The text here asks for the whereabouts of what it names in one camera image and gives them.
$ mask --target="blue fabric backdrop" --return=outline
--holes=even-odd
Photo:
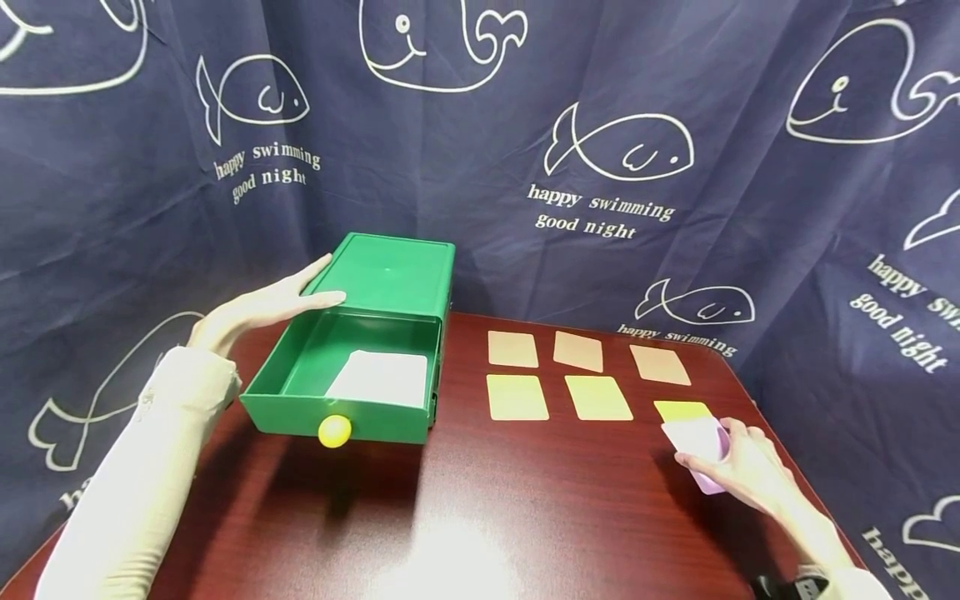
[[[164,350],[359,230],[456,243],[459,310],[721,352],[895,596],[952,597],[955,2],[5,8],[0,581]]]

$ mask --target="green box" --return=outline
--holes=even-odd
[[[317,437],[340,415],[352,440],[424,444],[437,389],[453,276],[452,244],[350,233],[303,294],[343,290],[340,306],[297,316],[240,401],[264,433]],[[427,359],[421,407],[326,396],[355,350]]]

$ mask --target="beige card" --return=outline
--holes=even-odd
[[[630,346],[630,352],[634,355],[636,369],[644,379],[690,385],[690,376],[686,374],[677,352],[646,346]]]
[[[580,420],[633,420],[627,398],[613,377],[568,375],[566,387]]]
[[[536,375],[487,375],[487,393],[493,420],[550,419]]]
[[[553,360],[562,365],[603,372],[603,344],[600,340],[558,331]]]
[[[487,356],[491,365],[536,369],[537,343],[529,333],[487,332]]]

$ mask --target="sleeve cuff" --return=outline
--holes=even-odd
[[[140,403],[216,412],[239,389],[236,363],[207,350],[176,347],[156,366]]]

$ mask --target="beige sleeve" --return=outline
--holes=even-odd
[[[880,581],[862,568],[824,570],[818,566],[801,566],[800,577],[819,575],[829,585],[819,600],[893,600]]]
[[[238,389],[236,365],[173,348],[63,528],[36,600],[142,600],[170,545],[197,460]]]

